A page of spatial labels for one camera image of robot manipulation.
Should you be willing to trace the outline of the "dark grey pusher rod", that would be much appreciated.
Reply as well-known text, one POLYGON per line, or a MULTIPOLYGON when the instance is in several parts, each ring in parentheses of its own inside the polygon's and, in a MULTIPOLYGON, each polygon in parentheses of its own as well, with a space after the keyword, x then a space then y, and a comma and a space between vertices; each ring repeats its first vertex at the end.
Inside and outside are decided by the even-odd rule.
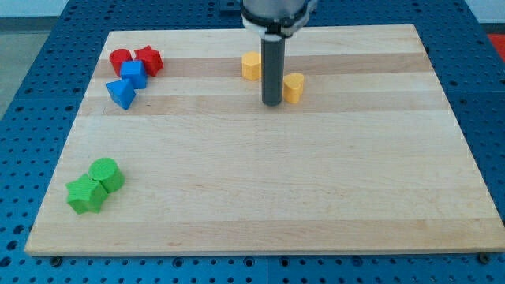
POLYGON ((262 102, 270 107, 282 102, 285 39, 279 41, 261 40, 262 102))

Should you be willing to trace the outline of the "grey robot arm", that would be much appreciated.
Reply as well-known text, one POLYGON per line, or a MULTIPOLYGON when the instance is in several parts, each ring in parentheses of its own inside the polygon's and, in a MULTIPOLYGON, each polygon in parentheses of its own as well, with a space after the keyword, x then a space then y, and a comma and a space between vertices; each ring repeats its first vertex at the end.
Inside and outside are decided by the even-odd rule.
POLYGON ((285 41, 303 28, 317 0, 242 0, 242 23, 261 43, 261 99, 274 107, 282 102, 285 41))

